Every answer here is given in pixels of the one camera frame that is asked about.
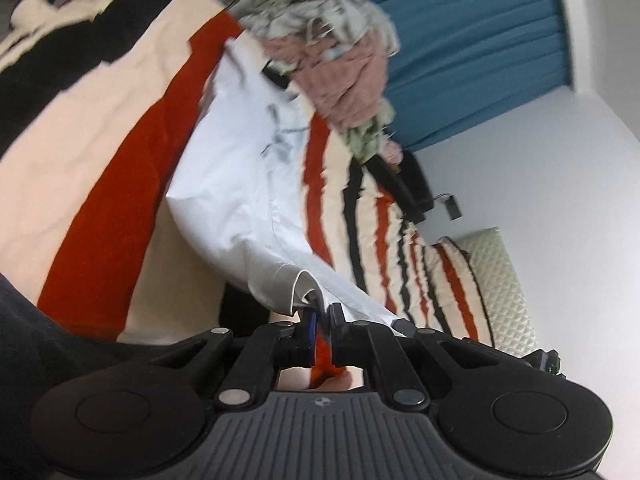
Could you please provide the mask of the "striped pillow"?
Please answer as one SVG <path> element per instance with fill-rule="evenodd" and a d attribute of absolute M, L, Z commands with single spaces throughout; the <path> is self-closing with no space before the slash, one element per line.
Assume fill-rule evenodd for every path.
<path fill-rule="evenodd" d="M 440 328 L 458 339 L 469 338 L 493 347 L 494 332 L 469 255 L 449 237 L 441 238 L 430 249 L 428 275 Z"/>

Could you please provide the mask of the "grey white clothes pile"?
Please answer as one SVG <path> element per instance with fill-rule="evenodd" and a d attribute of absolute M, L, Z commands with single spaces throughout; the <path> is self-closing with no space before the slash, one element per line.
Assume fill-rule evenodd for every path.
<path fill-rule="evenodd" d="M 349 47 L 375 32 L 387 55 L 400 51 L 393 20 L 370 0 L 252 0 L 240 23 L 257 37 L 299 35 L 311 44 L 331 35 Z"/>

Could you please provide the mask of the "black wall socket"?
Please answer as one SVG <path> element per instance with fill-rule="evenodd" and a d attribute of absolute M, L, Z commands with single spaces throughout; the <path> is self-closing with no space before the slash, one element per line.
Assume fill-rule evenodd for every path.
<path fill-rule="evenodd" d="M 448 217 L 451 221 L 458 220 L 462 217 L 462 211 L 456 200 L 456 196 L 450 193 L 438 194 L 433 198 L 435 203 L 443 204 Z"/>

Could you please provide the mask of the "right blue curtain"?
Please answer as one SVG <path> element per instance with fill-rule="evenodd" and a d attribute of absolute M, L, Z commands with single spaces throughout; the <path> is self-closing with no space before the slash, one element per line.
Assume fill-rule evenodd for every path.
<path fill-rule="evenodd" d="M 370 0 L 400 50 L 385 96 L 394 139 L 417 151 L 572 81 L 561 0 Z"/>

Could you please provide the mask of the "pink small garment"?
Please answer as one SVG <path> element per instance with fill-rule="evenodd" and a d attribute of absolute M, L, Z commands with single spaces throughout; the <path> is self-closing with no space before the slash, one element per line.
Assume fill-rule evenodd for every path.
<path fill-rule="evenodd" d="M 392 139 L 384 139 L 381 143 L 381 155 L 392 166 L 399 166 L 404 158 L 402 147 Z"/>

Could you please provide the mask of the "white t-shirt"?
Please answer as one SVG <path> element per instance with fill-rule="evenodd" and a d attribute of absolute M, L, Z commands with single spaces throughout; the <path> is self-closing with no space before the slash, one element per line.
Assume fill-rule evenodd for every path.
<path fill-rule="evenodd" d="M 247 39 L 230 38 L 212 77 L 214 97 L 166 192 L 182 236 L 229 282 L 281 316 L 299 307 L 409 335 L 390 313 L 315 255 L 299 196 L 310 116 L 298 94 L 269 80 Z"/>

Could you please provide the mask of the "green patterned blanket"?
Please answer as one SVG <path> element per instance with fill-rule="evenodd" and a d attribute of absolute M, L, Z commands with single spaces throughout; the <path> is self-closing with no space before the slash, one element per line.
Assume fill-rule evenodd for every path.
<path fill-rule="evenodd" d="M 378 114 L 358 126 L 349 127 L 340 132 L 343 142 L 360 164 L 378 154 L 384 130 L 393 123 L 396 115 L 388 99 L 381 98 L 378 104 L 380 104 Z"/>

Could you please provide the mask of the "cream quilted headboard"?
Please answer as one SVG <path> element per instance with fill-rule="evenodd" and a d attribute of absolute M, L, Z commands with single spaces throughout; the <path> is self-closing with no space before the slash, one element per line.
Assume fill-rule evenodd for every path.
<path fill-rule="evenodd" d="M 469 258 L 498 350 L 520 358 L 538 349 L 524 292 L 498 228 L 456 240 Z"/>

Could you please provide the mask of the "striped fleece blanket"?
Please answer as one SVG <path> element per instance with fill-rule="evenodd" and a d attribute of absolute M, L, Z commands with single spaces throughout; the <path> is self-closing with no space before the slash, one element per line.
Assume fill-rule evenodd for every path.
<path fill-rule="evenodd" d="M 230 39 L 216 0 L 24 0 L 1 50 L 1 390 L 44 389 L 215 326 L 276 322 L 186 242 L 165 193 Z M 394 315 L 442 330 L 430 246 L 306 106 L 311 250 Z"/>

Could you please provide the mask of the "pink fluffy blanket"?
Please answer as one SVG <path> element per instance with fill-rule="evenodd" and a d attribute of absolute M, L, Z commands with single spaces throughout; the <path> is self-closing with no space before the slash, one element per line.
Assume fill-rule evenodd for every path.
<path fill-rule="evenodd" d="M 311 44 L 299 35 L 257 38 L 276 70 L 291 77 L 334 126 L 355 127 L 378 114 L 391 56 L 375 32 L 352 47 L 331 35 Z"/>

